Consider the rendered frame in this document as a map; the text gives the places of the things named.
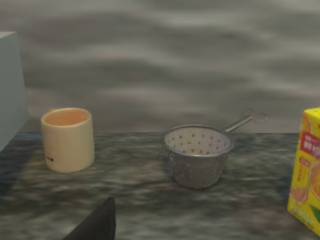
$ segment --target black pointed object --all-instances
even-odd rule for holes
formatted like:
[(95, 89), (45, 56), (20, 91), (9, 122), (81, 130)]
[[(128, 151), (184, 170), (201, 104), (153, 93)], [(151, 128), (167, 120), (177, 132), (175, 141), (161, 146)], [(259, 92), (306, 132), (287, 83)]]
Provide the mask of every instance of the black pointed object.
[(63, 240), (115, 240), (116, 206), (113, 197), (97, 207)]

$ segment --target yellow carton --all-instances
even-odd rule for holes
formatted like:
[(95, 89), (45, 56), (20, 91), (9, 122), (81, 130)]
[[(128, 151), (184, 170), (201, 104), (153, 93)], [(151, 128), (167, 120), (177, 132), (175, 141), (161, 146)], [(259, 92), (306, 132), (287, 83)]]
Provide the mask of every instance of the yellow carton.
[(287, 209), (320, 236), (320, 107), (302, 116)]

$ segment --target strainer rim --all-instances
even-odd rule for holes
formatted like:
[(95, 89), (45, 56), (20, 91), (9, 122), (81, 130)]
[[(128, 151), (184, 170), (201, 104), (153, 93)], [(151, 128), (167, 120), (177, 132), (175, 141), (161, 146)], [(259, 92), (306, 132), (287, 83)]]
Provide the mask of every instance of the strainer rim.
[[(178, 130), (178, 129), (183, 129), (183, 128), (203, 128), (203, 129), (214, 130), (220, 134), (227, 136), (230, 140), (230, 146), (227, 147), (225, 150), (222, 150), (222, 151), (216, 152), (216, 153), (211, 153), (211, 154), (190, 154), (190, 153), (180, 152), (180, 151), (174, 149), (173, 147), (169, 146), (166, 143), (165, 138), (169, 133), (171, 133), (175, 130)], [(202, 125), (202, 124), (184, 124), (184, 125), (172, 127), (170, 129), (166, 130), (165, 132), (163, 132), (162, 137), (161, 137), (161, 143), (162, 143), (163, 148), (165, 148), (166, 150), (169, 150), (170, 152), (173, 152), (173, 153), (180, 155), (180, 156), (193, 157), (193, 158), (216, 158), (216, 157), (219, 157), (223, 154), (229, 153), (235, 146), (234, 139), (232, 138), (232, 136), (228, 132), (226, 132), (224, 130), (217, 129), (212, 126)]]

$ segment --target strainer handle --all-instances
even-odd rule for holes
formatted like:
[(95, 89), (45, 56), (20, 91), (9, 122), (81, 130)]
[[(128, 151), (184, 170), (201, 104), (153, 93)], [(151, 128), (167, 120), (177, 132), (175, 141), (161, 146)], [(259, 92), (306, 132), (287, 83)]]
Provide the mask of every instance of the strainer handle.
[(250, 121), (254, 121), (255, 123), (263, 123), (266, 120), (268, 120), (268, 115), (266, 115), (265, 113), (255, 112), (252, 109), (246, 109), (244, 111), (244, 114), (242, 114), (242, 117), (226, 127), (224, 131), (226, 133), (230, 133)]

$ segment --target metal colander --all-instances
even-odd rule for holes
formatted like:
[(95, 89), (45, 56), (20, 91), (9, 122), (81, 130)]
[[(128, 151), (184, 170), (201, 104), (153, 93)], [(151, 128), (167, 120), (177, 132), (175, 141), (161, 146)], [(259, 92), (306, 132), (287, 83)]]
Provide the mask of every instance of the metal colander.
[(225, 130), (204, 125), (181, 125), (165, 132), (162, 144), (174, 180), (190, 189), (205, 189), (220, 178), (234, 147), (230, 132), (249, 121), (264, 122), (267, 116), (249, 109)]

